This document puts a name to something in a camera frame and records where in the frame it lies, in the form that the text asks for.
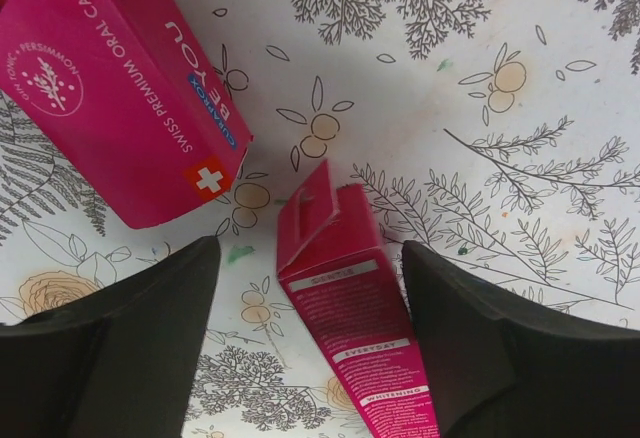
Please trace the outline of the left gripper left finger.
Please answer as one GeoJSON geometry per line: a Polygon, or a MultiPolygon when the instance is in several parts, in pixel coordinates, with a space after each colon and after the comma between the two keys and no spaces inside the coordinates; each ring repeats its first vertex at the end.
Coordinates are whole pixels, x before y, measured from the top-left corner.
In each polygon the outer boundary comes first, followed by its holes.
{"type": "Polygon", "coordinates": [[[1,327],[4,437],[178,437],[221,262],[202,237],[84,298],[1,327]]]}

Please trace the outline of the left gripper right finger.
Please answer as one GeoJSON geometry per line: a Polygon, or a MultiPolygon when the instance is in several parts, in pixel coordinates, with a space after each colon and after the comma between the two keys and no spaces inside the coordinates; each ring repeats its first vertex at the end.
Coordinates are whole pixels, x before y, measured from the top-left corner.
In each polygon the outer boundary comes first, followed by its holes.
{"type": "Polygon", "coordinates": [[[412,322],[444,437],[635,437],[639,334],[491,284],[415,241],[412,322]]]}

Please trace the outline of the magenta toothpaste box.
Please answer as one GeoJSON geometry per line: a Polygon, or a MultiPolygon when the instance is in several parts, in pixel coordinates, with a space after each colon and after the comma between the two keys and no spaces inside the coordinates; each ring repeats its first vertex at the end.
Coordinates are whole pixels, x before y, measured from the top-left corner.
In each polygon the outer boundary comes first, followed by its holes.
{"type": "Polygon", "coordinates": [[[322,161],[280,210],[281,287],[374,437],[436,437],[408,308],[359,184],[322,161]]]}
{"type": "Polygon", "coordinates": [[[252,141],[174,0],[1,0],[1,88],[134,229],[230,191],[252,141]]]}

